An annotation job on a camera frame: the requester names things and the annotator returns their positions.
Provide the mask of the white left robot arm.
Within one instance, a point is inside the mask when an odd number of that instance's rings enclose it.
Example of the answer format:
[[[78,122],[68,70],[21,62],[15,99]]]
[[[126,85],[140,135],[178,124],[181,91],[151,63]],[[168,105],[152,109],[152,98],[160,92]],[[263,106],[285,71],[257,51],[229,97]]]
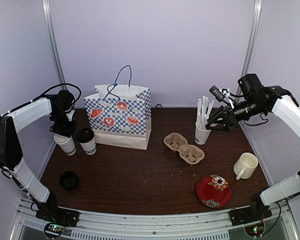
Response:
[[[52,192],[45,187],[27,166],[18,138],[21,130],[48,116],[53,125],[56,142],[64,152],[71,156],[76,152],[72,135],[77,123],[73,106],[75,98],[68,90],[60,90],[57,94],[41,96],[0,115],[0,169],[2,174],[12,179],[22,191],[26,191],[32,199],[45,204],[42,213],[51,222],[62,218],[62,211]]]

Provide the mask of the white paper coffee cup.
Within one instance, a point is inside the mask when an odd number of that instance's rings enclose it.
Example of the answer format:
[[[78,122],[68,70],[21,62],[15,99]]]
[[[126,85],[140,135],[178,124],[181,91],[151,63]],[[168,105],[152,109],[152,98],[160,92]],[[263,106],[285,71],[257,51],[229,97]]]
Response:
[[[97,146],[94,138],[92,138],[88,142],[80,142],[79,144],[87,155],[93,155],[97,151]]]

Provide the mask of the black plastic cup lid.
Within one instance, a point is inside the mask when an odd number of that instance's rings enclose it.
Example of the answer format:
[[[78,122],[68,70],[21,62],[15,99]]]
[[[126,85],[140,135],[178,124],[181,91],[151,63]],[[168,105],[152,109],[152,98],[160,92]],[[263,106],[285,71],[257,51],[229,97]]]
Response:
[[[86,144],[95,138],[93,130],[90,128],[82,128],[78,131],[76,139],[81,144]]]

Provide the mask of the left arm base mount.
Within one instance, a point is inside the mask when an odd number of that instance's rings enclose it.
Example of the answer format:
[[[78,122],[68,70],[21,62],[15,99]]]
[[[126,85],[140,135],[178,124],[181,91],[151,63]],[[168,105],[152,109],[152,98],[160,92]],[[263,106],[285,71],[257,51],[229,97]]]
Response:
[[[55,196],[49,196],[46,202],[33,199],[38,210],[36,218],[64,227],[76,227],[80,213],[76,210],[60,208]]]

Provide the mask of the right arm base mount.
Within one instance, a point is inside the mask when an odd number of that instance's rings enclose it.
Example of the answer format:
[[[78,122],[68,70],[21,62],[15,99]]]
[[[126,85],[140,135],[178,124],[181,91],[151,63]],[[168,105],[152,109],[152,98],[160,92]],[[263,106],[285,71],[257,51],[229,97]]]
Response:
[[[250,198],[250,206],[244,208],[233,208],[229,211],[229,218],[232,226],[244,225],[263,218],[272,216],[269,205],[264,205],[261,200],[260,193]]]

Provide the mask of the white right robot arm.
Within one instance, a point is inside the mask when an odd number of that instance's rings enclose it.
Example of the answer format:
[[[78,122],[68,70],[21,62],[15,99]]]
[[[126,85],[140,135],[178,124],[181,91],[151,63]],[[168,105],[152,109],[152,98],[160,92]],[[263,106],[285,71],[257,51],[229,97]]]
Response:
[[[300,104],[281,86],[239,81],[240,94],[212,86],[209,92],[221,106],[210,114],[208,130],[229,132],[243,127],[261,163],[269,187],[252,197],[246,210],[258,220],[266,207],[300,194]]]

